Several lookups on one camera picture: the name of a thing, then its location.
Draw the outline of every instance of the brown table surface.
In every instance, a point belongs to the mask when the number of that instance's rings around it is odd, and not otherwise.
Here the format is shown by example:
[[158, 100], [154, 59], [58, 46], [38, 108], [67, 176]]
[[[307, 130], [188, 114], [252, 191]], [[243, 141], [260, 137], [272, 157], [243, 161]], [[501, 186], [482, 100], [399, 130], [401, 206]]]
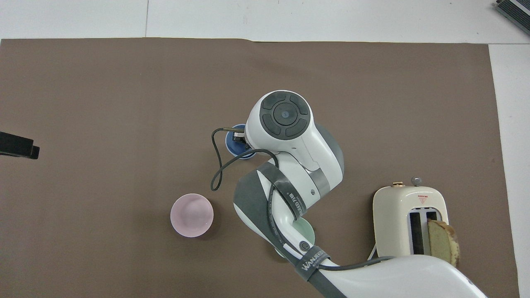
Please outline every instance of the brown table surface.
[[[333, 261], [365, 260], [374, 192], [420, 176], [445, 197], [460, 270], [518, 296], [487, 45], [153, 38], [2, 40], [0, 130], [41, 151], [0, 156], [0, 296], [319, 297], [234, 212], [265, 156], [209, 190], [211, 131], [277, 89], [344, 152], [343, 182], [305, 216]], [[196, 239], [169, 220], [190, 192], [215, 211]]]

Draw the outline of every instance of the pink plate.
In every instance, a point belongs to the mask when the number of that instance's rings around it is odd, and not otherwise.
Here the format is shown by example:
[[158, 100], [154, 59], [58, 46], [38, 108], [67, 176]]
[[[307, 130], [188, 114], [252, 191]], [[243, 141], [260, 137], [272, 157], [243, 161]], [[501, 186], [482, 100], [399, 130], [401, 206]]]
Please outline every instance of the pink plate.
[[171, 224], [182, 236], [197, 237], [204, 234], [214, 221], [214, 209], [207, 198], [187, 194], [176, 200], [171, 208]]

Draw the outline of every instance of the black strap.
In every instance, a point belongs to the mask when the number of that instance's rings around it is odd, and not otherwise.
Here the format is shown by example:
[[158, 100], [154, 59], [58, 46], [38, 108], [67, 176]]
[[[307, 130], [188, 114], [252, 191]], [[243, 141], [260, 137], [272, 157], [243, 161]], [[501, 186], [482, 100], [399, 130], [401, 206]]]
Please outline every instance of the black strap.
[[320, 247], [313, 246], [296, 264], [295, 270], [305, 281], [308, 281], [311, 275], [319, 268], [320, 263], [329, 257]]
[[277, 167], [270, 162], [266, 162], [258, 167], [258, 171], [274, 184], [296, 220], [307, 212], [302, 197], [289, 179]]

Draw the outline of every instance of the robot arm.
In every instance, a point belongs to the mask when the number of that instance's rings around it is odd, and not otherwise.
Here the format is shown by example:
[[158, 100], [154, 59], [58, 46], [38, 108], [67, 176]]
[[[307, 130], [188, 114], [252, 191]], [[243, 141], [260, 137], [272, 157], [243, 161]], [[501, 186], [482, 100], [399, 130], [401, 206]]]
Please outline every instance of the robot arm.
[[485, 297], [450, 264], [430, 256], [398, 257], [366, 266], [340, 267], [312, 245], [293, 222], [337, 186], [344, 174], [336, 141], [313, 121], [299, 94], [279, 90], [252, 109], [245, 138], [276, 154], [242, 177], [234, 194], [241, 220], [271, 243], [326, 297]]

